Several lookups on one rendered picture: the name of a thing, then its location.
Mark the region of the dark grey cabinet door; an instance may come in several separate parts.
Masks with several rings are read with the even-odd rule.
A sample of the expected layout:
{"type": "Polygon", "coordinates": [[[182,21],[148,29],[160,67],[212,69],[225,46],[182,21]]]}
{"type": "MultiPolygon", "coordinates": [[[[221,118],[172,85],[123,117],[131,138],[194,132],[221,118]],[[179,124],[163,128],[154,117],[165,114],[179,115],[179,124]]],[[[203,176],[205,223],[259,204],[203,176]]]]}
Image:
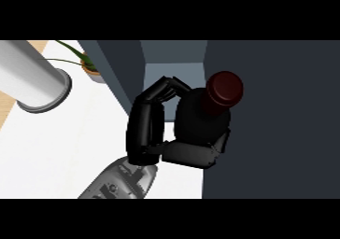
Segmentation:
{"type": "Polygon", "coordinates": [[[224,70],[244,98],[203,196],[340,198],[340,41],[212,40],[205,73],[224,70]]]}

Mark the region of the potted green plant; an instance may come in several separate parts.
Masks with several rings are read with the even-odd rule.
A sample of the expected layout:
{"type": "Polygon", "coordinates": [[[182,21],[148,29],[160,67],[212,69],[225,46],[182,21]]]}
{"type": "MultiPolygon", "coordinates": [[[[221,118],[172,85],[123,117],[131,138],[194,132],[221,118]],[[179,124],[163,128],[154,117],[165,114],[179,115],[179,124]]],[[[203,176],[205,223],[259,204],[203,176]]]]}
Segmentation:
{"type": "Polygon", "coordinates": [[[58,61],[58,62],[72,63],[72,64],[79,65],[82,67],[85,73],[88,74],[89,78],[92,79],[92,81],[104,84],[106,80],[103,78],[100,71],[97,70],[97,65],[95,65],[88,53],[81,52],[70,44],[67,44],[61,40],[57,40],[57,43],[60,45],[63,45],[72,51],[72,53],[75,54],[75,56],[79,59],[79,62],[73,62],[73,61],[57,59],[57,58],[48,58],[48,61],[58,61]]]}

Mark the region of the grey-blue open cabinet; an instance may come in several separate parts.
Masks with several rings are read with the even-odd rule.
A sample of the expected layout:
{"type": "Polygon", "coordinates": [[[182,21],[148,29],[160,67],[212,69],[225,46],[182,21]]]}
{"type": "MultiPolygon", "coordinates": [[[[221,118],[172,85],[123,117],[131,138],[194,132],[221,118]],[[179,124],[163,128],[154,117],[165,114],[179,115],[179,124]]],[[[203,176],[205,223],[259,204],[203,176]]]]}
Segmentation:
{"type": "Polygon", "coordinates": [[[131,114],[138,95],[162,77],[205,86],[206,40],[81,40],[119,103],[131,114]]]}

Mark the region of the dark wine bottle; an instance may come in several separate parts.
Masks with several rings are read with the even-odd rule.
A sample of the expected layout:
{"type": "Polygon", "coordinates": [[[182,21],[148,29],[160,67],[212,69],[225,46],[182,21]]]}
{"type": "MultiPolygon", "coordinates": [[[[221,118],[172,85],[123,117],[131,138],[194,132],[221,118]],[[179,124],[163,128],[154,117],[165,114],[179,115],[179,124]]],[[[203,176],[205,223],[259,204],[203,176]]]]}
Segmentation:
{"type": "Polygon", "coordinates": [[[193,89],[181,98],[175,136],[187,144],[215,144],[230,127],[230,108],[244,97],[244,83],[230,71],[216,73],[206,87],[193,89]]]}

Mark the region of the white cylinder with grey rim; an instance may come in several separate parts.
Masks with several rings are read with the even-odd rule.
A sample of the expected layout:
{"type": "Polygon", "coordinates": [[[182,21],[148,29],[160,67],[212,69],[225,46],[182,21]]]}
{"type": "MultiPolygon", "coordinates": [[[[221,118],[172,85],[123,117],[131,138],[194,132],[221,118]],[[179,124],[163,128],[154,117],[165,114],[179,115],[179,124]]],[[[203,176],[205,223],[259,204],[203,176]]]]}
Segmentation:
{"type": "Polygon", "coordinates": [[[28,40],[0,40],[0,91],[33,114],[56,109],[73,88],[69,73],[53,66],[28,40]]]}

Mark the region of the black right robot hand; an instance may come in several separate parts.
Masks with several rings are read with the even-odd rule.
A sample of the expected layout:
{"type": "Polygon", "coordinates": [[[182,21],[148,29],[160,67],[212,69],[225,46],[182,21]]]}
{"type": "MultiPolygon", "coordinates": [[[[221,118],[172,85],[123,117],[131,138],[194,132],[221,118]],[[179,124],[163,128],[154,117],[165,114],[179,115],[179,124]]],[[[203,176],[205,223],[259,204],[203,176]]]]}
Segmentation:
{"type": "Polygon", "coordinates": [[[128,131],[126,151],[129,163],[146,166],[160,161],[207,169],[225,153],[230,127],[215,144],[200,146],[178,139],[165,141],[165,105],[175,96],[179,98],[193,88],[176,78],[162,77],[141,93],[134,102],[128,131]]]}

